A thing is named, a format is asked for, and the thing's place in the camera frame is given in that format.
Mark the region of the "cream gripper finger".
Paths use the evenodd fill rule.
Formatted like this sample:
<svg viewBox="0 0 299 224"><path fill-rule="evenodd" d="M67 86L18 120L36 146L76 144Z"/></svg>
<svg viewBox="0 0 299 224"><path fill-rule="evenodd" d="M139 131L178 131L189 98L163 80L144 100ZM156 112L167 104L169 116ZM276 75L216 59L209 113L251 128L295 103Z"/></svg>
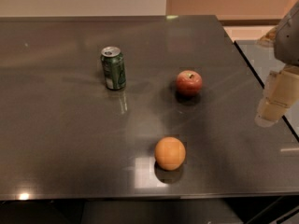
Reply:
<svg viewBox="0 0 299 224"><path fill-rule="evenodd" d="M299 67L286 64L266 79L255 122L260 127L276 124L299 99Z"/></svg>

